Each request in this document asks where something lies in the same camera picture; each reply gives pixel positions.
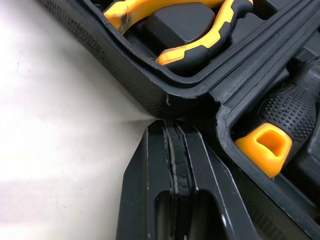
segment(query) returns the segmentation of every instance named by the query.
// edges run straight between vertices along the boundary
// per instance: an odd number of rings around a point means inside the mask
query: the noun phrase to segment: textured black grip
[[[316,122],[316,99],[304,87],[289,84],[272,93],[260,109],[261,116],[292,140],[305,142]]]

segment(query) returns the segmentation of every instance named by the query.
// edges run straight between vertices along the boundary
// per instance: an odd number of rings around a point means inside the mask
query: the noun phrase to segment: rubber grip
[[[115,2],[103,14],[121,34],[124,34],[133,24],[167,6],[203,3],[209,8],[215,8],[220,6],[224,1],[225,0],[125,0]]]
[[[280,173],[293,142],[279,127],[263,123],[235,144],[269,178],[273,178]]]
[[[206,35],[190,44],[164,50],[156,62],[175,73],[204,64],[219,52],[236,20],[252,9],[253,0],[225,0]]]

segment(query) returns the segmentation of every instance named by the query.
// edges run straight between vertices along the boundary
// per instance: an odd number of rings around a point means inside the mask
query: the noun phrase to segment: yellow handle end
[[[264,123],[235,144],[269,178],[278,175],[289,155],[292,140],[280,128]]]

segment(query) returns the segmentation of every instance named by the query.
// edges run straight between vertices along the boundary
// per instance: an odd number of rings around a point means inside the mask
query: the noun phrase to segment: white surface
[[[114,240],[153,120],[34,0],[0,0],[0,239]]]

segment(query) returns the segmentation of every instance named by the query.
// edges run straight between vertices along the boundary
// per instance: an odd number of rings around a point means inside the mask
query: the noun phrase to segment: black plastic case
[[[282,51],[292,57],[310,37],[308,33],[316,29],[315,20],[307,20],[319,6],[317,1],[310,1],[292,0],[248,36],[248,32],[242,32],[242,40],[234,42],[199,73],[192,77],[181,77],[135,49],[90,0],[41,0],[151,115],[166,119],[182,117],[206,98],[210,91],[217,102],[223,101],[221,98],[246,85],[245,78],[236,77],[229,82],[236,69],[248,66],[248,62],[253,61],[254,64],[247,69],[249,74],[273,54],[280,54],[278,50],[283,44],[286,47],[282,47]],[[295,39],[289,40],[305,23],[304,30],[295,34]],[[248,92],[252,87],[249,85],[245,89]]]
[[[150,114],[176,119],[191,113],[192,121],[200,120],[198,129],[231,170],[252,221],[269,239],[293,239],[287,237],[287,223],[311,239],[320,239],[320,227],[314,221],[319,212],[317,195],[302,192],[287,174],[268,178],[231,138],[234,125],[288,78],[290,65],[294,68],[320,56],[319,0],[256,0],[254,12],[261,19],[252,13],[239,19],[230,47],[192,77],[173,74],[135,49],[90,0],[41,3]],[[311,155],[304,150],[299,156]],[[315,188],[318,178],[314,174],[311,179]]]

